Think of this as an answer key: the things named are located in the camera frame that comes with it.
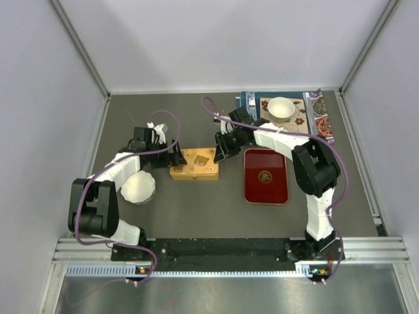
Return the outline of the aluminium frame post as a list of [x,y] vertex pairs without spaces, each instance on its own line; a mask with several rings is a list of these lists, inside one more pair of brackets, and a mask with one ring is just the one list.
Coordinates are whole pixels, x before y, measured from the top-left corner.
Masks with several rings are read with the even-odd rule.
[[100,77],[100,74],[98,70],[96,69],[96,66],[94,65],[91,57],[89,56],[87,49],[82,43],[81,38],[79,37],[75,27],[73,26],[73,23],[69,19],[69,16],[67,15],[63,5],[61,4],[59,0],[48,0],[47,2],[52,7],[61,25],[64,27],[65,32],[67,36],[69,37],[71,44],[73,45],[73,48],[75,49],[75,51],[81,58],[82,63],[86,67],[88,74],[90,75],[91,79],[94,81],[94,84],[100,91],[101,95],[105,99],[109,99],[111,93],[106,88],[104,81]]
[[379,36],[383,32],[387,23],[390,21],[392,15],[397,10],[397,7],[399,6],[400,2],[400,0],[390,0],[386,3],[384,10],[380,14],[372,31],[369,33],[369,36],[367,37],[365,44],[362,46],[360,53],[357,55],[354,64],[351,66],[348,74],[346,75],[346,78],[344,79],[342,86],[338,89],[340,95],[343,96],[352,85],[364,61],[371,53],[371,50],[373,49],[375,43],[377,42]]

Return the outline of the silver tin lid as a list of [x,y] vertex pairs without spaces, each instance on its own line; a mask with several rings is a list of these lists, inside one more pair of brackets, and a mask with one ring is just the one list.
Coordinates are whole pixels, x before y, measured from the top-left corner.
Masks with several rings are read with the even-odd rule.
[[170,168],[170,173],[219,173],[219,164],[215,164],[215,147],[182,149],[187,161],[185,166]]

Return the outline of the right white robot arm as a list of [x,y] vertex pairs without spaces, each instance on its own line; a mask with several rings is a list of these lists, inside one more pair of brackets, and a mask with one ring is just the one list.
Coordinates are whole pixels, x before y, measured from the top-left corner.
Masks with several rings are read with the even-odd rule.
[[213,121],[221,129],[215,134],[215,163],[238,155],[246,145],[269,148],[292,161],[297,185],[307,201],[306,252],[315,259],[327,254],[336,238],[331,212],[340,167],[325,140],[286,131],[263,118],[254,120],[243,108],[228,117],[213,113]]

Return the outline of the silver fork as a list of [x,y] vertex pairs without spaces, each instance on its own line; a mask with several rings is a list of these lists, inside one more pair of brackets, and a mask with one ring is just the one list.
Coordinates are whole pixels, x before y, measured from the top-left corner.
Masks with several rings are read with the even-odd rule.
[[249,110],[252,114],[256,114],[256,101],[255,101],[255,97],[249,97],[248,98],[248,105],[249,105]]

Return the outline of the white bowl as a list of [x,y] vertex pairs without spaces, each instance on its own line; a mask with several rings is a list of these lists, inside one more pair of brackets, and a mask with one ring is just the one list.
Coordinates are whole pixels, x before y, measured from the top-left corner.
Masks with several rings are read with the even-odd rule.
[[268,112],[276,118],[290,118],[295,112],[294,103],[285,97],[272,98],[267,105]]

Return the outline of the patterned colourful cloth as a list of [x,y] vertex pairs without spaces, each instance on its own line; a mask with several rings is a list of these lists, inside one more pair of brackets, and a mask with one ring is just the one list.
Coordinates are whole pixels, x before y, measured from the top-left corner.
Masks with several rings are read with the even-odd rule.
[[306,106],[310,134],[320,135],[329,144],[333,145],[335,137],[322,91],[319,89],[315,92],[305,92],[303,93],[303,100]]

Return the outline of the blue cloth napkin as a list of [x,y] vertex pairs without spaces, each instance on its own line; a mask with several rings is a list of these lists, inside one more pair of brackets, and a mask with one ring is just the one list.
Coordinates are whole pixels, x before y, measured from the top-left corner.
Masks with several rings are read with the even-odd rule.
[[[297,98],[303,100],[304,92],[241,92],[240,96],[236,98],[237,108],[244,107],[248,113],[256,120],[260,118],[260,99],[262,97],[286,97]],[[252,114],[249,110],[248,98],[255,97],[256,101],[256,114]]]

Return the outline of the right aluminium frame post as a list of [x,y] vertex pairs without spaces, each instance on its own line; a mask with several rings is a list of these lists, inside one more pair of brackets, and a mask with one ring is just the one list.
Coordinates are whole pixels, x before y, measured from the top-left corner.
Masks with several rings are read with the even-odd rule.
[[357,55],[354,64],[351,66],[348,74],[346,75],[346,78],[344,79],[342,86],[338,89],[340,95],[343,96],[352,85],[364,61],[371,53],[371,50],[373,49],[375,43],[377,42],[379,36],[383,32],[387,23],[390,21],[392,15],[397,10],[397,7],[399,6],[400,2],[400,0],[390,0],[386,3],[384,10],[380,14],[372,31],[369,33],[369,36],[367,37],[365,44],[362,46],[360,53]]

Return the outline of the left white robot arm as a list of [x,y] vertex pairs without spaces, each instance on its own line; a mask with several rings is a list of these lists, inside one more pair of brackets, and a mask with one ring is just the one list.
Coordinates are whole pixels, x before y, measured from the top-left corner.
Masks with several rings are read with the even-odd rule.
[[149,201],[155,193],[155,179],[143,170],[184,166],[179,143],[166,142],[165,124],[134,129],[134,137],[119,150],[102,170],[87,179],[75,179],[71,185],[68,228],[76,236],[86,234],[101,242],[123,243],[134,259],[148,253],[145,231],[120,219],[117,196],[140,204]]

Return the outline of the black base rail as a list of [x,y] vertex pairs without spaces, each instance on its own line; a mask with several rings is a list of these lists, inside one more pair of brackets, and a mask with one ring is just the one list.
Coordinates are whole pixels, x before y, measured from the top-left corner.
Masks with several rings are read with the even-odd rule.
[[156,271],[288,271],[300,261],[336,262],[342,252],[338,240],[316,252],[289,238],[157,238],[145,247],[156,255]]

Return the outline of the white scalloped dish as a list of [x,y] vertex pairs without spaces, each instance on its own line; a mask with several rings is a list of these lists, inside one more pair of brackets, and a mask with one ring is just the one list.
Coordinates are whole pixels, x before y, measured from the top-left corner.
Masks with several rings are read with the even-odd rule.
[[132,204],[147,203],[156,190],[155,178],[144,170],[131,175],[122,185],[122,197]]

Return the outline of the left aluminium frame post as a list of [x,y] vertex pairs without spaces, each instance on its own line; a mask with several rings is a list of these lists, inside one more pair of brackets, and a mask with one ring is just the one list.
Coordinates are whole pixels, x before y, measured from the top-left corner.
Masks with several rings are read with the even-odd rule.
[[73,45],[73,48],[75,49],[75,51],[81,58],[82,63],[86,67],[88,74],[90,75],[91,79],[94,81],[94,84],[100,91],[101,95],[105,99],[109,99],[111,93],[106,88],[104,81],[100,77],[100,74],[98,70],[96,69],[96,66],[94,65],[91,57],[89,56],[87,49],[82,43],[81,38],[79,37],[75,27],[73,26],[73,23],[69,19],[69,16],[67,15],[63,5],[61,4],[59,0],[48,0],[47,2],[52,7],[61,25],[64,27],[65,32],[67,36],[69,37],[71,44]]

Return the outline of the red lacquer tray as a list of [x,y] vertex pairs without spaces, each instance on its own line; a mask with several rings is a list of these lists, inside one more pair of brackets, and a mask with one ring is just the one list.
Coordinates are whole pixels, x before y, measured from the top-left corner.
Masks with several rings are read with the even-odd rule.
[[244,198],[248,203],[283,205],[289,199],[286,158],[273,150],[244,153]]

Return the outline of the gold cookie tin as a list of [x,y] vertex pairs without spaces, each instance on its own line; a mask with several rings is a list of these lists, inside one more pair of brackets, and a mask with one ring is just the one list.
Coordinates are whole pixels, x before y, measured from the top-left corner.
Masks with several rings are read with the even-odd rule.
[[216,181],[219,179],[218,173],[170,173],[175,181]]

